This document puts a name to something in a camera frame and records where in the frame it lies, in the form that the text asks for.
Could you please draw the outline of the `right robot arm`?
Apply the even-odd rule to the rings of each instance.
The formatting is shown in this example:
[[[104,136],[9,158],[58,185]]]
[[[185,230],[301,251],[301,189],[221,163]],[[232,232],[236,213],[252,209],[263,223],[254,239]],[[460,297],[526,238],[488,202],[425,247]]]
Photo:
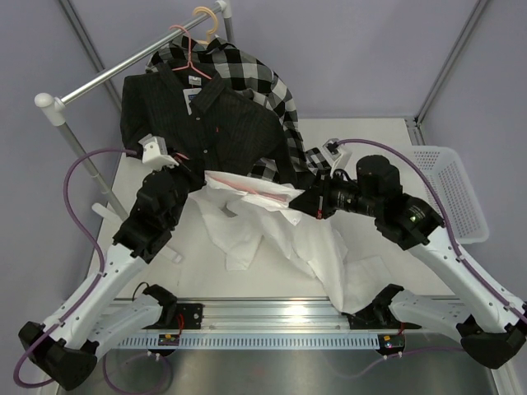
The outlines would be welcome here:
[[[403,192],[399,170],[383,156],[357,162],[357,179],[343,170],[321,176],[289,207],[316,219],[341,210],[373,218],[388,241],[428,266],[462,302],[451,308],[402,286],[386,286],[367,306],[383,327],[409,323],[456,342],[480,365],[499,369],[526,343],[526,303],[500,286],[453,238],[448,220]]]

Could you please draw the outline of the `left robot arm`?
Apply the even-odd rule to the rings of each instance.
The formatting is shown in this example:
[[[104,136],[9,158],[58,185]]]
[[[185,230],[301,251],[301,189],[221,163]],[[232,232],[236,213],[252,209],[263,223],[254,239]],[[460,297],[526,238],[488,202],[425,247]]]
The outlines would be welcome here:
[[[168,328],[177,322],[176,296],[158,285],[149,286],[110,316],[103,313],[170,241],[188,195],[204,184],[201,160],[179,160],[174,167],[152,171],[100,269],[42,323],[29,321],[21,328],[18,337],[24,356],[69,391],[80,386],[98,361],[125,338],[143,328]]]

